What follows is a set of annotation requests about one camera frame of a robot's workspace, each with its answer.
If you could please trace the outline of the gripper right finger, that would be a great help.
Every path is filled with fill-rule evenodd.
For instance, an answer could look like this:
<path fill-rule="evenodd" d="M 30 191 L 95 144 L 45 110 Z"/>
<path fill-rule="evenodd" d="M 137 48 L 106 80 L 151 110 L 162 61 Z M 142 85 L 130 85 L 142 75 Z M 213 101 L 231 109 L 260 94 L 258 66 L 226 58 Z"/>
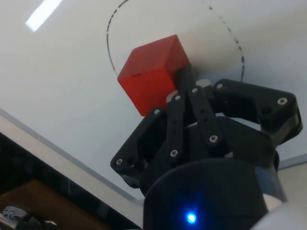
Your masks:
<path fill-rule="evenodd" d="M 221 79 L 204 85 L 184 68 L 185 115 L 196 123 L 184 133 L 184 160 L 223 158 L 277 166 L 277 147 L 302 131 L 290 92 Z"/>

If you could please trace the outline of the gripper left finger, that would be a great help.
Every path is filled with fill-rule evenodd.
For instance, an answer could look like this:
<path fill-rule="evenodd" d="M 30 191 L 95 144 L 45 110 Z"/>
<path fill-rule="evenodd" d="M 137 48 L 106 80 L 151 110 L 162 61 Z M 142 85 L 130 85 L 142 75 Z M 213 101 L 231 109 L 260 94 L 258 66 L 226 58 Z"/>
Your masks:
<path fill-rule="evenodd" d="M 184 161 L 186 75 L 186 69 L 176 71 L 176 89 L 165 97 L 166 107 L 152 107 L 111 160 L 128 186 L 151 188 Z"/>

